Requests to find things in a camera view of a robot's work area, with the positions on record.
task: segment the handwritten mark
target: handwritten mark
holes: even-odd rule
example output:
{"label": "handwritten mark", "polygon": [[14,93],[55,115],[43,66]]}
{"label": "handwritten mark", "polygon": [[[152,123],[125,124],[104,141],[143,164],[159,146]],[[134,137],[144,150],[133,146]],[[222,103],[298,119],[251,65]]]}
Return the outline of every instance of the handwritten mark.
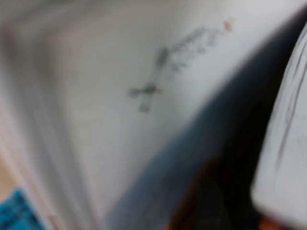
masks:
{"label": "handwritten mark", "polygon": [[225,36],[232,32],[233,23],[234,19],[224,21],[223,29],[197,28],[171,48],[161,48],[146,85],[143,88],[132,88],[128,91],[128,97],[137,98],[140,95],[142,96],[139,111],[143,113],[150,111],[153,95],[162,93],[162,90],[157,87],[158,81],[168,69],[173,73],[180,73],[183,69],[188,68],[192,60],[199,55],[204,55],[210,47],[216,46],[220,36]]}

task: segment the white page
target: white page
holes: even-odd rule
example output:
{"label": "white page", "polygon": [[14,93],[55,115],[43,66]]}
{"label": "white page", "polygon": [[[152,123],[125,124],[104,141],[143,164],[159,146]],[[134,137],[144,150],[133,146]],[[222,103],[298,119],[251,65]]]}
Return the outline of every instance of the white page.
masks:
{"label": "white page", "polygon": [[260,210],[299,228],[307,227],[306,44],[307,26],[284,73],[252,187]]}
{"label": "white page", "polygon": [[98,5],[50,38],[65,120],[100,217],[305,3],[131,0],[109,11]]}

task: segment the wooden surface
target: wooden surface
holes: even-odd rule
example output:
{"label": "wooden surface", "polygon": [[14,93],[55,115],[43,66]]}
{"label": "wooden surface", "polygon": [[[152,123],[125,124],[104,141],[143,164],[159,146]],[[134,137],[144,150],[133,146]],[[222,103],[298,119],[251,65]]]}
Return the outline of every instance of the wooden surface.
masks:
{"label": "wooden surface", "polygon": [[0,156],[0,201],[6,199],[17,186],[8,165]]}

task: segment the blue object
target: blue object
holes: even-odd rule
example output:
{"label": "blue object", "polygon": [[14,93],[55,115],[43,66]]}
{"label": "blue object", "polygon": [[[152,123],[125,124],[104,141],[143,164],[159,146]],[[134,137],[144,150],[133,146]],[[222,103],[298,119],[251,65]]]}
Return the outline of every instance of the blue object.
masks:
{"label": "blue object", "polygon": [[22,189],[0,204],[0,230],[43,230]]}

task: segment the red mark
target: red mark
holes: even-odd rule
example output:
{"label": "red mark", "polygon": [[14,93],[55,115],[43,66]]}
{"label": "red mark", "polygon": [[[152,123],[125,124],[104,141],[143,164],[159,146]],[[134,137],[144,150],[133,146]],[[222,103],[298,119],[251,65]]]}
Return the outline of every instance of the red mark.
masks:
{"label": "red mark", "polygon": [[227,21],[224,22],[224,28],[228,32],[232,32],[232,30],[233,30],[232,24],[230,22],[227,22]]}

